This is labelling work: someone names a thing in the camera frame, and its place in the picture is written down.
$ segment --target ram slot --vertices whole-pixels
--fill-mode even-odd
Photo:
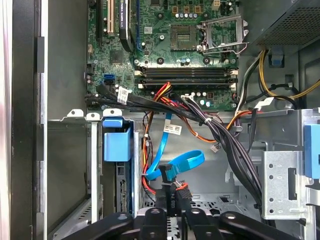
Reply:
[[[170,79],[170,78],[229,78],[230,73],[226,68],[188,67],[188,68],[145,68],[142,74],[146,78]]]
[[[114,21],[115,21],[115,0],[108,1],[108,16],[107,16],[107,33],[110,36],[115,35]]]

